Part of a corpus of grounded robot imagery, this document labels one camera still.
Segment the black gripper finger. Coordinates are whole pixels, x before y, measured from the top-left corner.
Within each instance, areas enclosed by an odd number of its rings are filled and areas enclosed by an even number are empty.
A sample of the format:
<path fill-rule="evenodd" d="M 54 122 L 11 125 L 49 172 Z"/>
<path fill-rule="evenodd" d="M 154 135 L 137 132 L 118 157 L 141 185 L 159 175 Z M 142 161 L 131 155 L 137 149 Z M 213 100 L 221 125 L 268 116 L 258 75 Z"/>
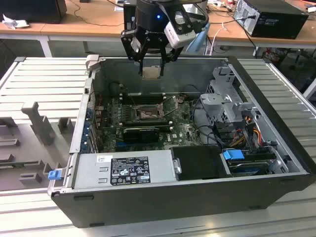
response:
<path fill-rule="evenodd" d="M 140 76 L 143 75 L 143 60 L 148 51 L 147 41 L 140 43 L 140 48 L 138 51 L 134 50 L 132 43 L 138 41 L 136 38 L 136 30 L 123 30 L 121 33 L 121 42 L 123 44 L 124 50 L 129 60 L 139 63 L 139 72 Z"/>
<path fill-rule="evenodd" d="M 161 60 L 160 60 L 160 75 L 163 75 L 164 66 L 166 63 L 175 62 L 181 54 L 183 47 L 172 49 L 169 53 L 166 53 L 165 47 L 160 49 Z"/>

